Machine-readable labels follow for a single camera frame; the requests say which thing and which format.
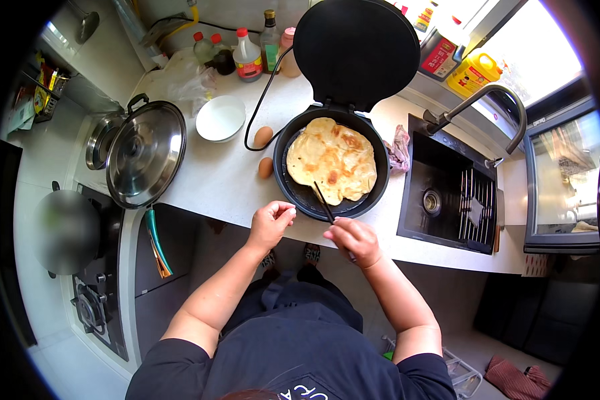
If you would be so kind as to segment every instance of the brown egg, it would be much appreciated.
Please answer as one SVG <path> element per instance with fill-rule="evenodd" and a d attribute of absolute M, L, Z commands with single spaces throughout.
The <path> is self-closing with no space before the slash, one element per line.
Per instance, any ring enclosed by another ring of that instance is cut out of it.
<path fill-rule="evenodd" d="M 266 179 L 273 173 L 273 160 L 269 157 L 264 157 L 258 165 L 258 176 Z"/>
<path fill-rule="evenodd" d="M 255 148 L 262 148 L 273 136 L 273 129 L 268 126 L 263 126 L 258 129 L 256 136 L 253 137 L 253 146 Z"/>

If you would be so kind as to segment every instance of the cabinet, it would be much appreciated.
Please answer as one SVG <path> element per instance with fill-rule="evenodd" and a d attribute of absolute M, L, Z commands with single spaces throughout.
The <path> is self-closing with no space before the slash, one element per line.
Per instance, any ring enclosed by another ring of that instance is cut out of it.
<path fill-rule="evenodd" d="M 136 297 L 136 331 L 140 359 L 158 343 L 171 318 L 189 295 L 189 276 L 182 275 L 151 292 Z"/>
<path fill-rule="evenodd" d="M 173 271 L 160 277 L 143 218 L 136 248 L 136 332 L 140 359 L 158 343 L 189 296 L 195 238 L 201 217 L 167 204 L 153 206 L 162 250 Z"/>
<path fill-rule="evenodd" d="M 162 251 L 173 275 L 162 279 L 158 273 L 149 232 L 146 228 L 145 215 L 140 224 L 140 231 L 138 231 L 136 296 L 187 274 L 192 267 L 193 249 L 200 216 L 167 204 L 156 204 L 153 209 Z"/>
<path fill-rule="evenodd" d="M 596 261 L 579 260 L 575 267 L 594 269 Z M 584 331 L 597 293 L 594 282 L 491 273 L 473 325 L 513 348 L 564 365 Z"/>

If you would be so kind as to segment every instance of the pot lid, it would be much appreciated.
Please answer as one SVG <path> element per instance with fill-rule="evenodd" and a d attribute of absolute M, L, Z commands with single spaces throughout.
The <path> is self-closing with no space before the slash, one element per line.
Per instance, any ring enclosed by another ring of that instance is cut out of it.
<path fill-rule="evenodd" d="M 132 112 L 141 99 L 147 104 Z M 138 209 L 156 201 L 173 180 L 184 156 L 187 130 L 175 105 L 149 102 L 144 93 L 131 100 L 128 111 L 107 156 L 107 186 L 121 207 Z"/>
<path fill-rule="evenodd" d="M 384 0 L 329 0 L 298 22 L 294 55 L 314 100 L 369 112 L 411 82 L 420 44 L 411 23 Z"/>

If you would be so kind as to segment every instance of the flatbread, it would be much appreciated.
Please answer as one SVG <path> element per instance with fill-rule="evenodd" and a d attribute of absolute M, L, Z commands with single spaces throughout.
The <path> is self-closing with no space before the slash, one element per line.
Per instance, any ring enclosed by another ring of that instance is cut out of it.
<path fill-rule="evenodd" d="M 300 185 L 313 181 L 328 204 L 343 198 L 360 200 L 376 184 L 376 162 L 371 142 L 360 133 L 336 124 L 331 118 L 316 118 L 289 147 L 287 171 Z"/>

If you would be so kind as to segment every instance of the teal utensil handle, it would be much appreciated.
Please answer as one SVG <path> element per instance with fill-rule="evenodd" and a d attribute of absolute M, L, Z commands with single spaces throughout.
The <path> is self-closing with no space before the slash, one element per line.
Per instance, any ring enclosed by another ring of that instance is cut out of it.
<path fill-rule="evenodd" d="M 169 275 L 173 275 L 173 271 L 171 270 L 171 267 L 169 267 L 167 258 L 164 256 L 164 252 L 162 251 L 160 239 L 158 239 L 158 228 L 155 225 L 155 211 L 153 209 L 150 209 L 146 212 L 146 227 L 149 231 L 149 236 L 151 236 L 151 240 L 155 245 L 156 258 L 159 257 L 159 262 L 161 262 L 164 267 L 167 268 Z"/>

